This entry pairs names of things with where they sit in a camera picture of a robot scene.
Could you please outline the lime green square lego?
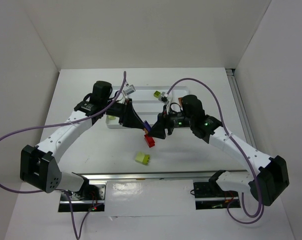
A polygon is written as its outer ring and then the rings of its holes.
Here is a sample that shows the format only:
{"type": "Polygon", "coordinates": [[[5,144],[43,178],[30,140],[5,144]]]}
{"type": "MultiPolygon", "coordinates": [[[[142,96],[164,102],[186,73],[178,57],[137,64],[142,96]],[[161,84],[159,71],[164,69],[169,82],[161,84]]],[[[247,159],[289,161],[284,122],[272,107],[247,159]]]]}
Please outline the lime green square lego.
{"type": "Polygon", "coordinates": [[[116,117],[115,117],[115,116],[112,116],[112,115],[109,115],[109,116],[108,116],[108,119],[112,121],[112,120],[115,120],[116,117]]]}

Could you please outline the purple lego plate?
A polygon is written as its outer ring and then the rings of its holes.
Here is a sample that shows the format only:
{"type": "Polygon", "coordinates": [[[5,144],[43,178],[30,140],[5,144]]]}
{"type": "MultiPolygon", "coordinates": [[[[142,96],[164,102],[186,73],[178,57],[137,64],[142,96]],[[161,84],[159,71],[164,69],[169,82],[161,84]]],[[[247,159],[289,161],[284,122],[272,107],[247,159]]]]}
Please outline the purple lego plate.
{"type": "Polygon", "coordinates": [[[149,125],[149,123],[146,120],[143,122],[143,126],[147,133],[149,133],[151,131],[151,126],[149,125]]]}

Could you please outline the dark green square lego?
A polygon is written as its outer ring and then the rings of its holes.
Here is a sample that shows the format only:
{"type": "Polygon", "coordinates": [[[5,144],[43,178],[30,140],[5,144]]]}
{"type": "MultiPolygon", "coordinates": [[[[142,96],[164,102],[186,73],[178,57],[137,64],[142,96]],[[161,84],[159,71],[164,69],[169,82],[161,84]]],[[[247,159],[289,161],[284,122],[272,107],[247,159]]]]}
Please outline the dark green square lego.
{"type": "Polygon", "coordinates": [[[158,99],[158,98],[161,96],[161,92],[155,91],[155,92],[153,93],[153,96],[154,96],[155,98],[158,99]]]}

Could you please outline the orange lego brick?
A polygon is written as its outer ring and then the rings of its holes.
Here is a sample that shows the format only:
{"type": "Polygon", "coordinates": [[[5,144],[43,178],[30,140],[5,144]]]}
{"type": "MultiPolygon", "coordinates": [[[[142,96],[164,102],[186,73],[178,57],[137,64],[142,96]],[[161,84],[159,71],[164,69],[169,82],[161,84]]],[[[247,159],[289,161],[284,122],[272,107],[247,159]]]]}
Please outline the orange lego brick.
{"type": "Polygon", "coordinates": [[[178,101],[179,101],[180,107],[182,107],[182,97],[179,97],[179,98],[178,98],[178,101]]]}

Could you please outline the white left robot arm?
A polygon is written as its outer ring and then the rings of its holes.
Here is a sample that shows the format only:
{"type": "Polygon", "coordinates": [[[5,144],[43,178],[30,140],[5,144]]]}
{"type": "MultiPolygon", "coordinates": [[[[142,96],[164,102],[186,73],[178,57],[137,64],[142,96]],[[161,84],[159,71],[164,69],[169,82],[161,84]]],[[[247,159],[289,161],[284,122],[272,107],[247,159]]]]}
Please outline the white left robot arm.
{"type": "Polygon", "coordinates": [[[58,163],[68,148],[103,115],[118,118],[119,124],[126,128],[144,128],[129,98],[135,87],[125,83],[116,93],[112,91],[111,83],[97,81],[63,126],[36,146],[26,145],[21,151],[20,179],[46,193],[62,190],[81,199],[97,192],[98,187],[91,185],[88,178],[61,172],[58,163]]]}

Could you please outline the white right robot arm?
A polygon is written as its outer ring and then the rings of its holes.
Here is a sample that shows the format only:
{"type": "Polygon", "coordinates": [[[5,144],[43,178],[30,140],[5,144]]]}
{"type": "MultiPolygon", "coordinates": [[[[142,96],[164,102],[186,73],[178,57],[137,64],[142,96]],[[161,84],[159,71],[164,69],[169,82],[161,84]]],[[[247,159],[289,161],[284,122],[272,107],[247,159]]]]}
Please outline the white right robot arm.
{"type": "Polygon", "coordinates": [[[247,173],[217,171],[210,183],[218,190],[250,193],[262,205],[270,206],[289,186],[287,163],[281,156],[260,152],[230,132],[217,118],[205,114],[201,101],[192,94],[181,98],[181,110],[163,108],[149,136],[165,139],[175,128],[189,128],[199,139],[239,162],[247,173]]]}

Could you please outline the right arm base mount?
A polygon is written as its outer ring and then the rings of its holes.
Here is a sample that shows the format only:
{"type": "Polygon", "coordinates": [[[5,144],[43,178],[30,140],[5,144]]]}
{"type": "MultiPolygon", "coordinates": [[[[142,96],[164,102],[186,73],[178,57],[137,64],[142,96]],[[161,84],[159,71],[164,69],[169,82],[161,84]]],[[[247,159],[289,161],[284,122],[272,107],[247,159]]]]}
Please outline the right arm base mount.
{"type": "Polygon", "coordinates": [[[239,195],[235,191],[223,191],[217,185],[217,179],[225,170],[219,170],[213,174],[207,182],[198,181],[193,183],[190,194],[195,197],[196,210],[216,210],[230,208],[240,208],[239,195]]]}

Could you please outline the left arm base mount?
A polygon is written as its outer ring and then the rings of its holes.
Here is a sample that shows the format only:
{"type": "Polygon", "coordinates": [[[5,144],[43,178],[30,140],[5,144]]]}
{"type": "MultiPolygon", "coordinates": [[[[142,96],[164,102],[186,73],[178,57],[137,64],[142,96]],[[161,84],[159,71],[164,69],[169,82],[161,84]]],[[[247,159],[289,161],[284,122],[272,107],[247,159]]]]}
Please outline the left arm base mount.
{"type": "Polygon", "coordinates": [[[59,199],[58,212],[69,213],[72,209],[75,213],[103,212],[105,209],[106,182],[85,179],[80,182],[62,182],[57,187],[62,190],[59,199]]]}

